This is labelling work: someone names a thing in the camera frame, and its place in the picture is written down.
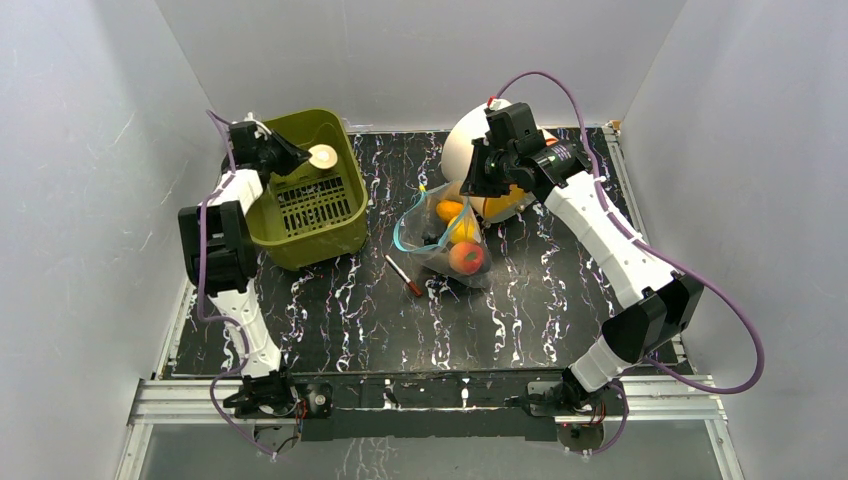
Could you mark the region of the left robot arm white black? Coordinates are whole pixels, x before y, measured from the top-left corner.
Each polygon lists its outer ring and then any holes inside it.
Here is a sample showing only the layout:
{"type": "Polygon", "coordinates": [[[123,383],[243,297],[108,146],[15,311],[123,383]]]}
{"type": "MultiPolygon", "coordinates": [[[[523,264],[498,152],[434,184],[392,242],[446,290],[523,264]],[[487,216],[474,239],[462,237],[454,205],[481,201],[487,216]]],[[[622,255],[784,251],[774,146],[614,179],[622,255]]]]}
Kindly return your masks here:
{"type": "Polygon", "coordinates": [[[247,214],[267,192],[272,175],[293,172],[310,158],[253,114],[213,121],[227,157],[211,194],[178,213],[188,279],[198,300],[210,300],[239,358],[239,390],[223,404],[239,418],[289,417],[302,400],[271,338],[256,291],[258,248],[247,214]]]}

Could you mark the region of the white round toy food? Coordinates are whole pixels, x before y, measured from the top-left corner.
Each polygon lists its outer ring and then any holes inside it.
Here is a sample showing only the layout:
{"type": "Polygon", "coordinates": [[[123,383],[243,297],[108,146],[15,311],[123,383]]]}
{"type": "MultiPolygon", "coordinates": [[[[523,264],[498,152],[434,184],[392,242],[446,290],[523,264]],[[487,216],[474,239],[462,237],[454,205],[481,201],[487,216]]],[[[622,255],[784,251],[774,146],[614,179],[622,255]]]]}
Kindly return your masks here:
{"type": "Polygon", "coordinates": [[[319,170],[331,170],[338,163],[338,153],[330,145],[316,144],[308,149],[310,158],[308,162],[319,170]]]}

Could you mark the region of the small orange toy fruit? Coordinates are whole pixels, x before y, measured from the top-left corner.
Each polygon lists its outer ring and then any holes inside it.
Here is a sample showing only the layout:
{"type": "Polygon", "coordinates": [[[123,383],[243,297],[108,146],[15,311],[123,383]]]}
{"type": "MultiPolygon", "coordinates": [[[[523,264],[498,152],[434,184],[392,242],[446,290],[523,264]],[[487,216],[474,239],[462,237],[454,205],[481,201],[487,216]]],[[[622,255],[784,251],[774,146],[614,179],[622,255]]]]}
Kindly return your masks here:
{"type": "Polygon", "coordinates": [[[446,225],[449,225],[462,213],[464,207],[463,203],[457,201],[441,200],[436,205],[436,214],[446,225]]]}

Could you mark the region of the clear zip top bag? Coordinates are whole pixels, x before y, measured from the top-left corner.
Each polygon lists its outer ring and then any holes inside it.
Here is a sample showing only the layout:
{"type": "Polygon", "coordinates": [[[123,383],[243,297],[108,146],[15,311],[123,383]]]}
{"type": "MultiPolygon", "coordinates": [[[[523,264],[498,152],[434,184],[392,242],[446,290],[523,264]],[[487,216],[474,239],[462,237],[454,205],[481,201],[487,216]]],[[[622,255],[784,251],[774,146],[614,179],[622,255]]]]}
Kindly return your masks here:
{"type": "Polygon", "coordinates": [[[482,227],[471,205],[471,198],[460,193],[460,181],[451,181],[432,189],[419,189],[417,201],[407,209],[396,223],[393,231],[394,246],[408,255],[420,266],[451,278],[469,288],[488,289],[492,285],[492,254],[486,244],[482,227]],[[448,225],[436,214],[436,205],[441,200],[452,200],[465,205],[460,215],[473,215],[478,225],[481,242],[487,254],[481,272],[466,276],[455,273],[449,266],[449,251],[454,245],[449,240],[448,225]],[[425,230],[444,230],[438,245],[424,246],[421,233],[425,230]]]}

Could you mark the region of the olive green plastic basket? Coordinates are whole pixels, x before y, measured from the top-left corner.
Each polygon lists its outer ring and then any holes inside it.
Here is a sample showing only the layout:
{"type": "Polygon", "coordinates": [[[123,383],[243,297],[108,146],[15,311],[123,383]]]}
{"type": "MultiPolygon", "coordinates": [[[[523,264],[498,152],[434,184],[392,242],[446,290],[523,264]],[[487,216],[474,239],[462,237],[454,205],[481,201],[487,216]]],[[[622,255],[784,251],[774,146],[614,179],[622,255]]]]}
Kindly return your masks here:
{"type": "Polygon", "coordinates": [[[337,163],[309,163],[286,176],[273,174],[246,214],[253,242],[286,270],[358,252],[367,239],[368,192],[341,118],[326,109],[278,117],[268,126],[297,147],[332,148],[337,163]]]}

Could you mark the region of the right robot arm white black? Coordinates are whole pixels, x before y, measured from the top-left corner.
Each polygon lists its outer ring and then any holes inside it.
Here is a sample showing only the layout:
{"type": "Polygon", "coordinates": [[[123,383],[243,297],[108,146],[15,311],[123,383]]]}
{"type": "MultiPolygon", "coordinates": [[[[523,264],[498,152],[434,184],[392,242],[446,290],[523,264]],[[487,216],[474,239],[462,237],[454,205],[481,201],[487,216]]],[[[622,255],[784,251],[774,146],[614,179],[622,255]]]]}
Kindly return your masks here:
{"type": "Polygon", "coordinates": [[[521,189],[566,225],[611,283],[622,310],[557,382],[530,382],[508,399],[537,417],[587,414],[625,371],[682,332],[704,286],[656,254],[609,200],[588,147],[577,149],[537,126],[528,104],[495,99],[449,133],[447,162],[466,169],[464,195],[501,198],[521,189]]]}

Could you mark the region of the yellow toy lemon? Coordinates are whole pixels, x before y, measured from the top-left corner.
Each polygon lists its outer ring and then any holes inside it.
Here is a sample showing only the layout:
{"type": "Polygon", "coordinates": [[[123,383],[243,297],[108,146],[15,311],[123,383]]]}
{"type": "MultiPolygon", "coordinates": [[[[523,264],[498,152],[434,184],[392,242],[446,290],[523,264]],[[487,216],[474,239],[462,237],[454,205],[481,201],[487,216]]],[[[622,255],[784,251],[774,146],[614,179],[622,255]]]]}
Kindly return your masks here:
{"type": "Polygon", "coordinates": [[[448,224],[449,240],[453,244],[481,242],[478,225],[473,215],[457,215],[448,224]]]}

